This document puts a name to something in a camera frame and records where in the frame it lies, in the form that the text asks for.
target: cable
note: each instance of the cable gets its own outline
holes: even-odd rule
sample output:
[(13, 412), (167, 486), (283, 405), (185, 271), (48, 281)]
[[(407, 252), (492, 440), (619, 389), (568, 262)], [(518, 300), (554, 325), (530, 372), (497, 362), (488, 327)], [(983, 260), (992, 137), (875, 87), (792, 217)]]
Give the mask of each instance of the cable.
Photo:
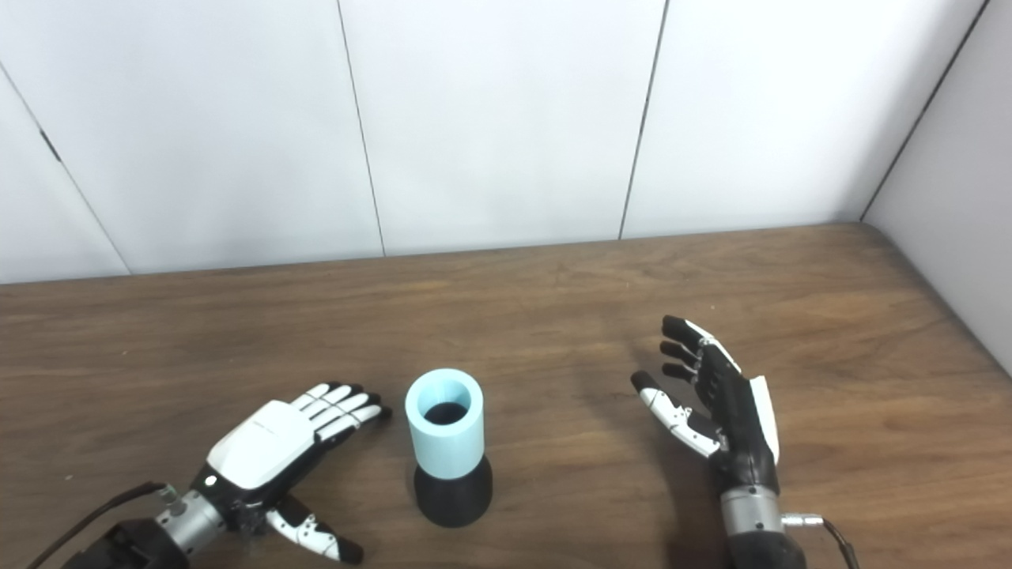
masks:
[(46, 560), (49, 559), (51, 555), (56, 553), (57, 550), (62, 548), (74, 536), (80, 534), (82, 530), (87, 527), (89, 523), (97, 519), (98, 516), (102, 515), (103, 513), (109, 511), (110, 509), (116, 506), (120, 506), (131, 500), (140, 498), (141, 496), (146, 496), (148, 494), (155, 493), (165, 487), (166, 484), (163, 482), (145, 482), (144, 484), (137, 486), (136, 488), (131, 488), (130, 490), (126, 490), (122, 494), (114, 496), (111, 500), (98, 506), (98, 508), (95, 509), (95, 511), (84, 516), (84, 518), (81, 519), (81, 521), (78, 521), (66, 534), (60, 536), (60, 539), (53, 542), (53, 545), (51, 545), (50, 547), (46, 548), (46, 551), (40, 553), (38, 557), (36, 557), (34, 561), (29, 563), (25, 569), (38, 569), (38, 566), (45, 563)]
[(825, 517), (823, 518), (823, 525), (827, 532), (833, 535), (836, 543), (840, 544), (840, 553), (843, 554), (843, 560), (847, 563), (847, 569), (861, 569), (860, 564), (857, 563), (857, 554), (854, 553), (854, 546), (850, 545), (850, 542), (844, 539), (843, 534), (836, 529), (836, 525), (833, 525)]
[(843, 537), (843, 534), (836, 529), (836, 525), (833, 525), (825, 517), (818, 513), (784, 513), (780, 516), (780, 521), (784, 527), (815, 527), (817, 525), (826, 527), (826, 531), (839, 544), (840, 553), (843, 554), (843, 560), (847, 563), (847, 569), (861, 569), (861, 565), (857, 563), (857, 554), (854, 552), (854, 546), (850, 545), (850, 542)]

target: wooden table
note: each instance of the wooden table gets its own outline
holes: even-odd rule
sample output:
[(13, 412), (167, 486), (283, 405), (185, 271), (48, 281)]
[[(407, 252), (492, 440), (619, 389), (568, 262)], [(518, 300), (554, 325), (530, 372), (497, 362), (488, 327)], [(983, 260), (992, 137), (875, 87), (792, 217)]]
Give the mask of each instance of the wooden table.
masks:
[[(719, 567), (705, 467), (628, 383), (659, 369), (664, 314), (769, 378), (784, 509), (835, 521), (866, 569), (1008, 566), (1009, 378), (880, 235), (838, 225), (2, 287), (2, 567), (126, 487), (185, 486), (250, 412), (328, 380), (398, 411), (296, 492), (367, 567)], [(496, 494), (462, 530), (407, 486), (404, 396), (440, 367), (486, 395)], [(195, 565), (333, 567), (278, 536)]]

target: cup opening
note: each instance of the cup opening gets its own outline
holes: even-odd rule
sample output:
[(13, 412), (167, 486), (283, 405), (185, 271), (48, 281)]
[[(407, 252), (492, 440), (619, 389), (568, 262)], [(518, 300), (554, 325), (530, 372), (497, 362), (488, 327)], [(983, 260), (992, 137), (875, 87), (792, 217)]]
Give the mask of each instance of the cup opening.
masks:
[(418, 412), (434, 425), (451, 425), (470, 410), (471, 392), (453, 379), (432, 382), (418, 396)]

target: black cable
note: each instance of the black cable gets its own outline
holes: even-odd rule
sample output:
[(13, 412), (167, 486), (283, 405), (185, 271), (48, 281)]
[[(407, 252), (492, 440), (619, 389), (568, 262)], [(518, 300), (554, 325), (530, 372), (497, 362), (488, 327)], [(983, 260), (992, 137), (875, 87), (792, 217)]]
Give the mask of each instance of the black cable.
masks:
[(847, 563), (847, 569), (861, 569), (860, 564), (857, 563), (857, 554), (854, 553), (854, 546), (850, 545), (850, 542), (844, 539), (843, 534), (836, 529), (836, 525), (833, 525), (830, 520), (824, 517), (823, 526), (833, 535), (836, 543), (840, 544), (840, 553), (843, 554), (843, 560)]
[(140, 485), (140, 486), (138, 486), (136, 488), (131, 488), (130, 490), (126, 490), (122, 494), (114, 496), (111, 500), (109, 500), (109, 501), (105, 502), (104, 504), (98, 506), (98, 508), (95, 509), (95, 511), (93, 511), (93, 512), (89, 513), (88, 515), (84, 516), (84, 519), (82, 519), (81, 521), (78, 521), (66, 534), (64, 534), (63, 536), (60, 536), (60, 539), (58, 539), (57, 541), (53, 542), (53, 545), (51, 545), (50, 547), (46, 548), (46, 551), (44, 551), (43, 553), (40, 553), (38, 555), (38, 557), (36, 557), (34, 561), (32, 561), (31, 563), (29, 563), (28, 566), (25, 569), (38, 569), (38, 566), (41, 565), (43, 563), (45, 563), (46, 560), (49, 559), (51, 555), (53, 555), (54, 553), (56, 553), (57, 550), (59, 550), (60, 548), (62, 548), (67, 542), (71, 541), (71, 539), (74, 536), (77, 536), (78, 534), (80, 534), (81, 530), (84, 530), (85, 527), (87, 527), (89, 523), (91, 523), (92, 521), (94, 521), (95, 519), (97, 519), (98, 516), (102, 515), (103, 513), (109, 511), (110, 509), (112, 509), (112, 508), (114, 508), (116, 506), (120, 506), (122, 504), (125, 504), (126, 502), (129, 502), (129, 501), (131, 501), (133, 499), (140, 498), (141, 496), (146, 496), (148, 494), (152, 494), (152, 493), (157, 492), (157, 491), (159, 491), (159, 490), (161, 490), (162, 488), (165, 488), (165, 487), (166, 487), (166, 484), (163, 483), (163, 482), (145, 482), (144, 484), (142, 484), (142, 485)]

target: connector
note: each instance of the connector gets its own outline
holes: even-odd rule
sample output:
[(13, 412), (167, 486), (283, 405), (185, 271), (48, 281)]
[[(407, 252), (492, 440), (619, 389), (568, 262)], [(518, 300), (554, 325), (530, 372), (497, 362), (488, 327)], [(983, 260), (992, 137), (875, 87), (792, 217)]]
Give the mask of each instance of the connector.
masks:
[(780, 514), (780, 522), (784, 527), (817, 527), (823, 525), (825, 520), (818, 513), (788, 512)]
[(165, 488), (158, 491), (158, 497), (169, 507), (169, 514), (178, 517), (186, 511), (186, 502), (179, 499), (179, 493), (171, 484), (166, 484)]

